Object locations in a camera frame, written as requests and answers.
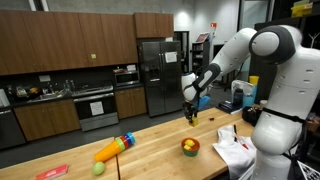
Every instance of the dishwasher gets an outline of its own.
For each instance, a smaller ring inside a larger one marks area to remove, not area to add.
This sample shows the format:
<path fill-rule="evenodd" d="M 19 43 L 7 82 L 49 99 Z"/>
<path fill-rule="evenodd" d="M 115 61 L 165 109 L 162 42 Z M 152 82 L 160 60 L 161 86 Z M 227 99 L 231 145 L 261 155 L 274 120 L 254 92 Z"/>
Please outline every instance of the dishwasher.
<path fill-rule="evenodd" d="M 26 139 L 11 108 L 0 109 L 0 149 L 25 144 Z"/>

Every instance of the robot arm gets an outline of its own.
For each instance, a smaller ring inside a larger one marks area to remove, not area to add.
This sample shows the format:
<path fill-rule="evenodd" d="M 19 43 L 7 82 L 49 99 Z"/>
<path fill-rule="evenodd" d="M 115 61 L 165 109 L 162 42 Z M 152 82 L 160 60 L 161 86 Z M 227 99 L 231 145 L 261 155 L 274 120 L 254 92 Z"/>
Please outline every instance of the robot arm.
<path fill-rule="evenodd" d="M 190 123 L 197 117 L 200 98 L 207 87 L 218 77 L 238 68 L 250 55 L 248 44 L 256 33 L 254 29 L 244 28 L 228 41 L 203 73 L 196 77 L 194 73 L 182 76 L 181 84 L 185 102 L 184 113 Z"/>

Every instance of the refrigerator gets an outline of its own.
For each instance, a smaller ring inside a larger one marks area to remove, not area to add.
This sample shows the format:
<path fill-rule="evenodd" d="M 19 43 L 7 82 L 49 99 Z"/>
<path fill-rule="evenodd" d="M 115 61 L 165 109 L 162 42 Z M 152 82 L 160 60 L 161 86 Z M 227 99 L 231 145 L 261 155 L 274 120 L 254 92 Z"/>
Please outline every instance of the refrigerator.
<path fill-rule="evenodd" d="M 149 116 L 181 110 L 180 41 L 140 42 L 138 52 Z"/>

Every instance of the bowl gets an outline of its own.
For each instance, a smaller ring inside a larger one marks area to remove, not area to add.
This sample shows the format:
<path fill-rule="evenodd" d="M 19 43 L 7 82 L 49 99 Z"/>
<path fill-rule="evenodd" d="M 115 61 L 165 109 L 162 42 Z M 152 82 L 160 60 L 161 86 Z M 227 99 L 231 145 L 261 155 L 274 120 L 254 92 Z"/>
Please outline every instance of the bowl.
<path fill-rule="evenodd" d="M 187 140 L 192 140 L 195 144 L 191 147 L 191 149 L 189 150 L 186 150 L 185 148 L 183 148 L 185 146 L 185 142 Z M 182 151 L 183 151 L 183 154 L 185 154 L 186 156 L 189 156 L 189 157 L 194 157 L 198 154 L 198 151 L 200 149 L 200 143 L 199 141 L 197 141 L 196 139 L 194 138 L 184 138 L 182 141 L 181 141 L 181 148 L 182 148 Z"/>

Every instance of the brown cabinet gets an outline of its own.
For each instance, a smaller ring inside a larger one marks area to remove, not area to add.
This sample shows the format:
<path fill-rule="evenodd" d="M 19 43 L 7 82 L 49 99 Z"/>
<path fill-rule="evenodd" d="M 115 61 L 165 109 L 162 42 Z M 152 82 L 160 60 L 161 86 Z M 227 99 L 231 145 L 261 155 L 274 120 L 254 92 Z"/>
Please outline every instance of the brown cabinet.
<path fill-rule="evenodd" d="M 115 95 L 119 119 L 147 112 L 143 87 L 116 91 Z"/>
<path fill-rule="evenodd" d="M 77 13 L 54 12 L 68 69 L 88 67 L 87 51 Z"/>
<path fill-rule="evenodd" d="M 89 65 L 92 67 L 110 65 L 100 14 L 79 13 L 79 19 Z"/>
<path fill-rule="evenodd" d="M 135 13 L 136 37 L 173 37 L 173 15 Z"/>
<path fill-rule="evenodd" d="M 30 105 L 14 111 L 28 141 L 80 129 L 72 100 Z"/>
<path fill-rule="evenodd" d="M 0 27 L 1 68 L 5 65 L 7 69 L 1 70 L 1 75 L 38 71 L 40 67 L 21 12 L 1 10 Z"/>
<path fill-rule="evenodd" d="M 22 11 L 40 71 L 67 69 L 67 61 L 53 13 Z"/>
<path fill-rule="evenodd" d="M 110 63 L 137 63 L 133 16 L 101 14 L 101 21 Z"/>
<path fill-rule="evenodd" d="M 1 54 L 0 54 L 0 62 L 3 62 L 3 58 L 1 56 Z M 3 64 L 2 66 L 0 66 L 0 76 L 1 75 L 7 75 L 7 74 L 9 74 L 9 71 L 6 68 L 6 65 Z"/>

